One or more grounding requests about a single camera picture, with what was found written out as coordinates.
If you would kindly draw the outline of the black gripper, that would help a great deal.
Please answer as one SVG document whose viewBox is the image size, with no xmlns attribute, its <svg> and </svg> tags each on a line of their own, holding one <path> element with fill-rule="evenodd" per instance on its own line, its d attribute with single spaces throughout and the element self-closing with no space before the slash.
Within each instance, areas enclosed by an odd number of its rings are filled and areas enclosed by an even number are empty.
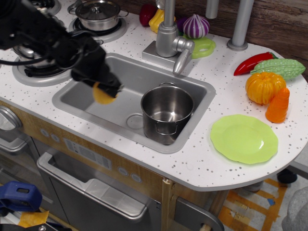
<svg viewBox="0 0 308 231">
<path fill-rule="evenodd" d="M 62 37 L 57 65 L 71 69 L 73 79 L 96 82 L 96 98 L 116 98 L 123 84 L 105 63 L 106 52 L 91 36 Z"/>
</svg>

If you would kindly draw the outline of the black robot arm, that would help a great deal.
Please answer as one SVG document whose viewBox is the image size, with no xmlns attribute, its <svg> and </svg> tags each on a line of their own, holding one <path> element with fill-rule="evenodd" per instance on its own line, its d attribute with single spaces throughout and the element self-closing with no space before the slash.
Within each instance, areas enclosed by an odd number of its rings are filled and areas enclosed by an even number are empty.
<svg viewBox="0 0 308 231">
<path fill-rule="evenodd" d="M 55 61 L 69 69 L 75 81 L 96 85 L 115 98 L 123 85 L 105 63 L 106 52 L 90 32 L 67 32 L 49 13 L 38 10 L 28 0 L 0 2 L 0 48 L 26 45 L 39 54 L 39 61 Z"/>
</svg>

